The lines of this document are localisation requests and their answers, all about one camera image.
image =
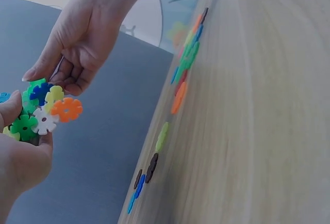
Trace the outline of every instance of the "hand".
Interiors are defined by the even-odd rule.
[[[66,93],[81,94],[91,84],[115,44],[128,12],[122,9],[120,0],[70,0],[40,58],[22,81],[46,78],[62,86]],[[58,64],[58,71],[52,76]]]
[[[21,110],[19,91],[0,104],[0,186],[10,186],[10,189],[0,188],[0,196],[4,190],[19,195],[31,189],[48,176],[52,166],[53,139],[50,133],[40,136],[38,147],[2,134],[4,127],[11,124]]]

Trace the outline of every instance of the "orange snowflake disc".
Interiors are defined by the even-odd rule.
[[[77,119],[83,112],[82,109],[83,107],[78,99],[64,98],[54,103],[51,109],[51,115],[58,115],[60,122],[69,122],[70,120]]]

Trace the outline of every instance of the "wooden surface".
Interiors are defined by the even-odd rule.
[[[330,223],[330,0],[200,0],[195,17],[206,6],[184,106],[169,115],[176,58],[119,223]]]

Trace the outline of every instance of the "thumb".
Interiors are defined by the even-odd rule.
[[[8,101],[0,104],[0,133],[19,116],[21,111],[22,97],[17,90],[12,93]]]
[[[36,81],[41,78],[46,78],[48,81],[62,58],[62,49],[63,44],[54,26],[39,59],[24,74],[22,81]]]
[[[50,159],[52,160],[53,155],[53,135],[52,133],[47,133],[46,135],[39,136],[39,146],[38,148],[42,150]]]

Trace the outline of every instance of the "cluster of plastic discs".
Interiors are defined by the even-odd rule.
[[[10,94],[1,93],[0,96],[4,102]],[[56,123],[75,120],[83,112],[78,99],[65,98],[62,87],[47,83],[44,78],[29,83],[22,93],[22,105],[20,115],[3,133],[28,143],[33,143],[38,135],[53,132]]]

